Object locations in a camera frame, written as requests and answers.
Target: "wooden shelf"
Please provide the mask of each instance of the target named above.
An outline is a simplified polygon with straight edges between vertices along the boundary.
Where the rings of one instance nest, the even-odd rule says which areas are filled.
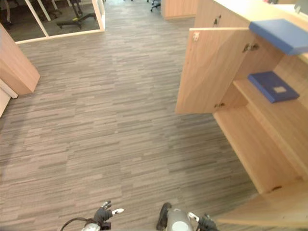
[[[244,106],[214,113],[259,193],[299,179],[276,143]]]
[[[235,210],[222,215],[218,221],[305,229],[308,227],[307,208],[308,182],[301,182],[259,195]]]
[[[308,110],[298,100],[270,103],[248,80],[233,82],[248,100],[247,108],[300,175],[308,177]]]

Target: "door hinge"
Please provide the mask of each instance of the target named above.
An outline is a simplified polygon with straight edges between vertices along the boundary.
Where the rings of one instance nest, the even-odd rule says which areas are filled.
[[[225,103],[215,104],[214,107],[223,107]]]
[[[258,44],[249,44],[247,43],[246,46],[244,47],[244,50],[243,50],[243,53],[246,52],[246,51],[255,51],[255,50],[258,50],[259,49],[259,45]]]

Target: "blue folder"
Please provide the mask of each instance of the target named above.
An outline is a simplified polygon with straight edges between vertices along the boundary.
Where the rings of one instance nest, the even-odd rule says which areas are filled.
[[[250,74],[248,79],[271,103],[294,100],[299,97],[295,90],[272,71]]]
[[[285,54],[308,52],[308,31],[284,19],[254,21],[249,28]]]

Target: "light wood surface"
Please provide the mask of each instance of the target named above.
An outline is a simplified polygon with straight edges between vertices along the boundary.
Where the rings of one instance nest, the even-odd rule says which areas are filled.
[[[307,178],[308,110],[298,100],[270,103],[248,79],[236,80],[234,84],[285,157]]]
[[[278,4],[295,4],[298,0],[279,0]]]
[[[200,0],[194,27],[248,27],[249,22],[213,0]]]
[[[0,78],[17,94],[32,93],[39,73],[2,25],[0,46]]]
[[[308,109],[308,64],[298,56],[285,55],[274,71],[300,94],[298,100]]]
[[[284,18],[289,22],[299,26],[300,28],[308,31],[308,23],[297,16],[287,13],[277,7],[267,4],[260,0],[214,0],[222,6],[229,9],[234,14],[239,15],[249,23],[251,21],[268,20]],[[308,53],[300,55],[305,62],[308,63]]]
[[[241,47],[253,39],[248,28],[190,29],[177,113],[214,112],[246,56]]]
[[[278,226],[308,227],[308,182],[282,187],[257,196],[248,203],[223,215],[220,222]]]
[[[217,110],[225,110],[227,108],[235,108],[245,106],[248,104],[247,99],[240,93],[240,91],[231,84],[223,96],[220,107]]]
[[[161,0],[163,18],[195,17],[199,0]]]
[[[235,79],[247,78],[252,73],[272,71],[284,57],[282,51],[258,35],[255,35],[254,41],[250,44],[257,44],[259,48],[256,51],[247,52]]]
[[[214,113],[259,193],[290,184],[299,174],[246,107]]]
[[[11,97],[2,88],[0,88],[0,117],[2,116],[2,113],[4,112],[6,105],[10,101],[10,98]]]

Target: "wooden desk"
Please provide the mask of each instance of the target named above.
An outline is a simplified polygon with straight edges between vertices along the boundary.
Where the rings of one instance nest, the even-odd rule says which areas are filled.
[[[199,0],[161,0],[164,19],[195,17]]]
[[[260,195],[221,222],[308,227],[308,53],[285,55],[251,21],[308,22],[260,0],[200,0],[185,54],[177,113],[213,113]],[[255,51],[243,52],[247,44]],[[274,71],[297,100],[270,103],[247,79]]]

